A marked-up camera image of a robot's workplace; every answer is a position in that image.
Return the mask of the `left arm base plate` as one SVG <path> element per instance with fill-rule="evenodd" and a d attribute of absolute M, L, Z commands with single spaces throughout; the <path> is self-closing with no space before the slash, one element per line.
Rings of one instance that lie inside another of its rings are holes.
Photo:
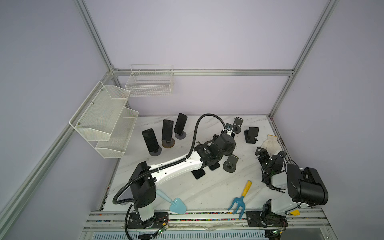
<path fill-rule="evenodd" d="M 155 212 L 155 215 L 146 221 L 142 221 L 138 213 L 131 213 L 128 216 L 127 229 L 160 229 L 168 220 L 169 213 L 166 212 Z"/>

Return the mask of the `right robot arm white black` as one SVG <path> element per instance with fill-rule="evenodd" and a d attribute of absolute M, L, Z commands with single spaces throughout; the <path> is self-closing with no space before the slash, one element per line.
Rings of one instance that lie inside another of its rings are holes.
<path fill-rule="evenodd" d="M 328 202 L 328 190 L 316 169 L 300 168 L 287 160 L 284 151 L 270 156 L 266 149 L 258 147 L 255 155 L 262 167 L 262 183 L 282 193 L 264 204 L 265 216 L 286 216 L 297 209 L 324 206 Z"/>

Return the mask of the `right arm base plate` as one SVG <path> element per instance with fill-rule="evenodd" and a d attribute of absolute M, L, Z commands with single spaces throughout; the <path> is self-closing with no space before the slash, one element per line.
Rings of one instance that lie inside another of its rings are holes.
<path fill-rule="evenodd" d="M 261 211 L 246 211 L 246 218 L 249 227 L 286 227 L 287 217 L 272 212 L 271 201 L 268 200 Z"/>

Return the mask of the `phone from stand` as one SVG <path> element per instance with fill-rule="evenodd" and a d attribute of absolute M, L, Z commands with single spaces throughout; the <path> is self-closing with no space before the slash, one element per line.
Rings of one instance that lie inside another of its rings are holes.
<path fill-rule="evenodd" d="M 203 177 L 206 174 L 204 169 L 194 170 L 194 171 L 191 171 L 191 173 L 193 174 L 193 176 L 195 177 L 196 180 L 200 179 L 201 177 Z"/>
<path fill-rule="evenodd" d="M 209 169 L 211 171 L 214 171 L 214 170 L 218 169 L 219 167 L 220 167 L 220 164 L 219 163 L 215 163 L 215 164 L 209 166 Z"/>
<path fill-rule="evenodd" d="M 233 125 L 227 123 L 226 126 L 225 126 L 225 129 L 227 132 L 232 132 L 233 131 Z"/>

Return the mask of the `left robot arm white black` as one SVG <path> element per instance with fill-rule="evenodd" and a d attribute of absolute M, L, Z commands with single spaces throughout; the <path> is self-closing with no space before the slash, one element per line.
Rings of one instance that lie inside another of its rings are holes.
<path fill-rule="evenodd" d="M 231 155 L 235 147 L 233 135 L 223 133 L 210 143 L 194 147 L 189 157 L 181 156 L 153 167 L 148 166 L 146 162 L 137 166 L 130 179 L 130 190 L 134 208 L 141 221 L 145 222 L 154 217 L 152 203 L 161 184 L 186 173 L 192 173 L 198 180 L 206 174 L 204 168 L 212 171 L 219 168 L 219 161 L 223 156 Z"/>

